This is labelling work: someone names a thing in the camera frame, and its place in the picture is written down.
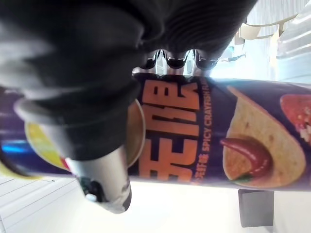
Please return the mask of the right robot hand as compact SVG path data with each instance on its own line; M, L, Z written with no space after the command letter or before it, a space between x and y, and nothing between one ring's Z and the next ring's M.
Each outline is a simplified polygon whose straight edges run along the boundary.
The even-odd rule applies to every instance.
M211 64L254 0L3 0L0 84L23 98L16 113L39 124L67 159L86 198L125 212L127 109L132 70L148 55L197 49Z

